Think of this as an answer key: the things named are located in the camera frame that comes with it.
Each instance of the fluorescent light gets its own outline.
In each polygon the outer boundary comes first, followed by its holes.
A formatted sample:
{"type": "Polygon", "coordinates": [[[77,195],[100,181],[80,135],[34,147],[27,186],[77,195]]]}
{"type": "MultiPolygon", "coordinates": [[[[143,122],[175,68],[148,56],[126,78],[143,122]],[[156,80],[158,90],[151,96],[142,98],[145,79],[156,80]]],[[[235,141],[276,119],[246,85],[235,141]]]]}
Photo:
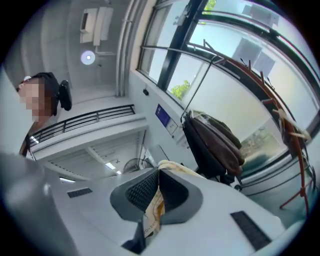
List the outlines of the fluorescent light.
{"type": "Polygon", "coordinates": [[[112,163],[110,163],[110,162],[105,163],[105,166],[109,167],[111,170],[116,169],[116,167],[114,167],[114,165],[112,163]]]}
{"type": "Polygon", "coordinates": [[[67,178],[60,178],[60,181],[62,181],[62,182],[68,182],[68,183],[74,183],[74,182],[76,182],[76,181],[74,181],[74,180],[67,179],[67,178]]]}
{"type": "Polygon", "coordinates": [[[30,138],[31,138],[35,143],[39,144],[39,141],[37,141],[37,140],[35,139],[35,137],[31,136],[30,138]]]}

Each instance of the window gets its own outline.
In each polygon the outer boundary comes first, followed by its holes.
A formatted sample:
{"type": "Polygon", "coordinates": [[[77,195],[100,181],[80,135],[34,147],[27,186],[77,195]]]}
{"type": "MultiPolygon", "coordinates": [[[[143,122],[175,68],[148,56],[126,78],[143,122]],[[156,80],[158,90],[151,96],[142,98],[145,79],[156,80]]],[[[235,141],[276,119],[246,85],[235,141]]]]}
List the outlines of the window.
{"type": "Polygon", "coordinates": [[[299,71],[281,53],[258,37],[210,22],[198,24],[190,42],[202,45],[204,39],[213,49],[240,63],[248,65],[251,60],[252,70],[257,74],[263,72],[266,82],[270,81],[298,124],[305,129],[309,126],[319,110],[316,97],[299,71]]]}
{"type": "Polygon", "coordinates": [[[156,84],[167,55],[164,49],[144,49],[140,69],[156,84]]]}
{"type": "Polygon", "coordinates": [[[241,152],[248,163],[243,166],[245,176],[281,160],[288,149],[276,125],[278,118],[261,103],[268,98],[267,93],[246,71],[223,61],[225,56],[247,68],[250,60],[251,71],[258,77],[263,72],[274,97],[284,101],[283,106],[287,105],[299,126],[314,134],[319,130],[315,123],[320,89],[315,85],[319,85],[316,74],[320,72],[312,70],[303,55],[281,35],[275,43],[270,27],[281,28],[292,40],[300,40],[295,37],[297,29],[288,26],[280,13],[268,1],[255,4],[208,0],[188,4],[159,0],[141,46],[138,70],[142,74],[181,107],[204,111],[227,124],[241,141],[241,152]]]}
{"type": "Polygon", "coordinates": [[[190,109],[203,111],[224,122],[240,140],[240,151],[248,163],[243,167],[243,174],[273,160],[287,149],[265,107],[246,87],[216,67],[209,68],[190,109]]]}
{"type": "Polygon", "coordinates": [[[203,61],[186,54],[181,54],[179,58],[167,91],[179,99],[183,106],[188,104],[200,84],[205,70],[203,64],[203,61]]]}
{"type": "Polygon", "coordinates": [[[188,2],[175,1],[161,9],[156,6],[145,45],[169,47],[188,2]]]}

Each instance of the glass window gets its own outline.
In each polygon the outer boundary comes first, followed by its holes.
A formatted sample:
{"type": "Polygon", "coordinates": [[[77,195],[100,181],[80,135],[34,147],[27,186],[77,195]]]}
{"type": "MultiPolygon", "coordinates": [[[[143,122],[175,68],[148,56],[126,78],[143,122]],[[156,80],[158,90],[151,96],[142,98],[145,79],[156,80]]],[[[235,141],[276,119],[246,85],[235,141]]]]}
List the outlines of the glass window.
{"type": "Polygon", "coordinates": [[[179,18],[189,0],[175,1],[156,11],[148,31],[145,45],[169,47],[178,27],[179,18]]]}
{"type": "Polygon", "coordinates": [[[181,54],[167,91],[185,107],[204,76],[203,66],[207,68],[208,65],[198,58],[181,54]]]}
{"type": "Polygon", "coordinates": [[[257,74],[263,71],[298,124],[304,129],[309,126],[319,109],[313,92],[299,71],[271,45],[241,30],[209,22],[196,26],[190,42],[202,45],[204,39],[239,62],[248,65],[250,59],[252,70],[257,74]]]}
{"type": "Polygon", "coordinates": [[[143,49],[140,69],[155,83],[158,83],[166,55],[164,49],[143,49]]]}
{"type": "Polygon", "coordinates": [[[202,12],[206,15],[230,17],[260,28],[276,30],[302,52],[320,76],[317,61],[301,33],[293,24],[274,11],[245,0],[209,0],[205,10],[215,11],[202,12]]]}
{"type": "MultiPolygon", "coordinates": [[[[208,66],[201,66],[203,74],[208,66]]],[[[239,81],[211,66],[190,103],[190,109],[224,122],[242,144],[251,172],[286,151],[280,131],[267,109],[239,81]]]]}

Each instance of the blue sign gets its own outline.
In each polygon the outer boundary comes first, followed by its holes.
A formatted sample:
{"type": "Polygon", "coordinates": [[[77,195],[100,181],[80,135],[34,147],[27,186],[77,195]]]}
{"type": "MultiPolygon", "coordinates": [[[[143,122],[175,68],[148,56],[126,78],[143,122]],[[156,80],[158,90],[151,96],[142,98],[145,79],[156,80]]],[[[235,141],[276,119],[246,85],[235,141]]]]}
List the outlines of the blue sign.
{"type": "Polygon", "coordinates": [[[168,113],[163,109],[160,104],[156,108],[155,115],[159,118],[160,122],[163,124],[164,127],[167,127],[168,123],[170,122],[171,117],[168,113]]]}

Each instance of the dark hair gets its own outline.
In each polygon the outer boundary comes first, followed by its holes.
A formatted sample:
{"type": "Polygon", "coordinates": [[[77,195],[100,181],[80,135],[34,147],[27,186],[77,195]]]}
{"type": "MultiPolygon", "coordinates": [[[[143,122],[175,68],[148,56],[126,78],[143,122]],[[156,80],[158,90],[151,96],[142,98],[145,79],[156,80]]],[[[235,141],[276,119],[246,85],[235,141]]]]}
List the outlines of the dark hair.
{"type": "Polygon", "coordinates": [[[42,78],[44,81],[44,90],[46,92],[50,92],[51,96],[51,116],[56,116],[57,115],[57,110],[58,110],[58,93],[59,93],[59,83],[55,77],[55,75],[51,72],[41,72],[38,73],[28,80],[31,80],[32,78],[42,78]]]}

